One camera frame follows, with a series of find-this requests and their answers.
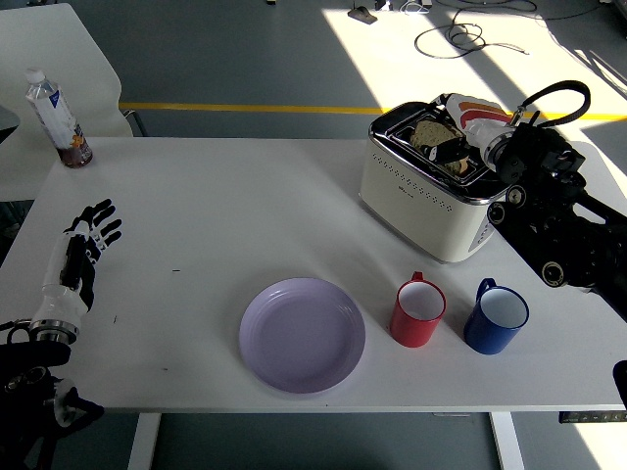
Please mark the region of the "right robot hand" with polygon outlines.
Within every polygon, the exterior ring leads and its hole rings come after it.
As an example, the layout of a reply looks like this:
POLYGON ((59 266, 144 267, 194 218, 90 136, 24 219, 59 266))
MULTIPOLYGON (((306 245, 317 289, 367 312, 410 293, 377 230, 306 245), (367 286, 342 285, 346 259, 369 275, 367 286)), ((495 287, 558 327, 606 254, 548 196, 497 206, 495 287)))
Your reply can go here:
POLYGON ((442 94, 432 104, 443 106, 462 136, 436 146, 422 146, 427 159, 438 165, 452 163, 461 160, 462 150, 469 146, 477 149, 483 164, 495 171, 498 157, 514 131, 511 118, 501 106, 458 93, 442 94))

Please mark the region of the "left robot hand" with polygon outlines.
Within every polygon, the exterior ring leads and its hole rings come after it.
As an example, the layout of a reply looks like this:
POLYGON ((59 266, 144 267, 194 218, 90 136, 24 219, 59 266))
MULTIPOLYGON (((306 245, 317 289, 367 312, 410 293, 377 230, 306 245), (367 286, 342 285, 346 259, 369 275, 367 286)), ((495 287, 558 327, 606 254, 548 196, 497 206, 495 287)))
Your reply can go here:
POLYGON ((93 306, 95 266, 121 237, 121 220, 109 199, 88 206, 58 238, 43 280, 43 301, 30 321, 32 331, 75 335, 93 306))

